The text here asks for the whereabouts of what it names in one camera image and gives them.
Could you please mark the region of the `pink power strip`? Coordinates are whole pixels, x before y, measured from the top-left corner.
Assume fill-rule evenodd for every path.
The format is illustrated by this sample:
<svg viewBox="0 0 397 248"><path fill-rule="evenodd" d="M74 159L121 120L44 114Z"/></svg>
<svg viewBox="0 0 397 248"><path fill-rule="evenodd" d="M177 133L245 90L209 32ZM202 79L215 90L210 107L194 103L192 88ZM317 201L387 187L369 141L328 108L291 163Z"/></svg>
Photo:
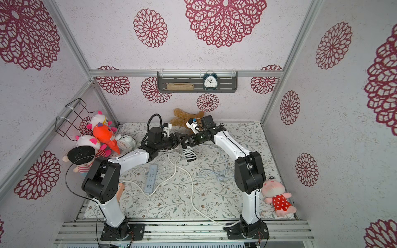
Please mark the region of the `pink power strip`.
<svg viewBox="0 0 397 248"><path fill-rule="evenodd" d="M117 191L117 194L116 194L117 201L120 201L124 190L125 190L125 185L123 183L119 183L118 184L118 191Z"/></svg>

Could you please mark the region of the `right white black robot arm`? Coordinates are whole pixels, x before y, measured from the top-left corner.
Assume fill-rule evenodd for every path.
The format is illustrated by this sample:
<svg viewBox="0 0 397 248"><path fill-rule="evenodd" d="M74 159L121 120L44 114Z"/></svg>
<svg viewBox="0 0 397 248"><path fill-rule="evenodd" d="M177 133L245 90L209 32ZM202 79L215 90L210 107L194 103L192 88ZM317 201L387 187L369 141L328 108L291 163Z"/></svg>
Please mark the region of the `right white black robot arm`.
<svg viewBox="0 0 397 248"><path fill-rule="evenodd" d="M210 115L201 118L201 125L195 118L191 118L186 122L186 126L193 131L193 134L182 139L183 147L194 147L211 141L234 160L234 180L243 193L240 225L241 227L259 225L261 219L257 213L258 192L266 179L261 155L240 145L224 125L216 125Z"/></svg>

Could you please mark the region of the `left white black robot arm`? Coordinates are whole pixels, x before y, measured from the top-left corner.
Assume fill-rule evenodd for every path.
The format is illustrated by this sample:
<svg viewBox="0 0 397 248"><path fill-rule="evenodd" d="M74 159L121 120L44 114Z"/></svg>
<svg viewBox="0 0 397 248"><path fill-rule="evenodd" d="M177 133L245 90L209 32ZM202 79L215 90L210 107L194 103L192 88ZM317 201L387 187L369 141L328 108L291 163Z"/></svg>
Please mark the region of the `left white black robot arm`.
<svg viewBox="0 0 397 248"><path fill-rule="evenodd" d="M126 216L116 199L120 177L134 167L153 161L161 151L173 150L181 145L186 149L188 134L170 133L171 125L164 124L159 114L151 116L140 146L118 159L99 157L94 160L82 183L82 190L98 204L105 227L119 230L127 228Z"/></svg>

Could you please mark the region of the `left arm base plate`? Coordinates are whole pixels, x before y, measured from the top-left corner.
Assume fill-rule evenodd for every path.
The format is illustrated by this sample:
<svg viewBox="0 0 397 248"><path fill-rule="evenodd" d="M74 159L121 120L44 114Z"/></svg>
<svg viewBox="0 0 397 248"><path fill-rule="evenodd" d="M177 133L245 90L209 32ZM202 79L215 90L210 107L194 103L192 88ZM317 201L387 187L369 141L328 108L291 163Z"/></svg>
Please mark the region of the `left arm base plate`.
<svg viewBox="0 0 397 248"><path fill-rule="evenodd" d="M145 224L122 223L120 227L104 225L100 241L141 241L145 232Z"/></svg>

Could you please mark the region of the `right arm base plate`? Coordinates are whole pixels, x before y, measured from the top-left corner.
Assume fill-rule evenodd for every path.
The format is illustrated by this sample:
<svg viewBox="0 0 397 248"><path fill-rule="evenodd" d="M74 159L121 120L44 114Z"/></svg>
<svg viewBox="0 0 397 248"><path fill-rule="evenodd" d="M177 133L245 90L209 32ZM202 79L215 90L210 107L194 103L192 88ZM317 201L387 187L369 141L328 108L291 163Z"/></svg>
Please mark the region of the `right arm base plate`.
<svg viewBox="0 0 397 248"><path fill-rule="evenodd" d="M226 231L229 240L267 240L270 237L268 227L262 220L254 224L238 223L232 227L224 227L223 230Z"/></svg>

